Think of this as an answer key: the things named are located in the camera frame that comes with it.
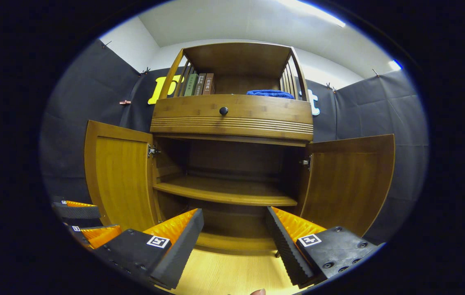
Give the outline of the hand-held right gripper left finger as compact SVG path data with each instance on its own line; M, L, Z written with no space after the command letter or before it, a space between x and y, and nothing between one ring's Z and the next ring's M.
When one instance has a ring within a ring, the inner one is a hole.
M203 210L193 209L145 231L124 230L93 254L137 283L176 289L203 226Z

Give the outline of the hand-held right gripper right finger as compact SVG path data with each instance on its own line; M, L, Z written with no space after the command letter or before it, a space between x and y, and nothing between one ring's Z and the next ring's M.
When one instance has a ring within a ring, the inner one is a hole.
M342 226L324 228L287 211L268 206L266 226L291 283L321 284L371 258L375 245Z

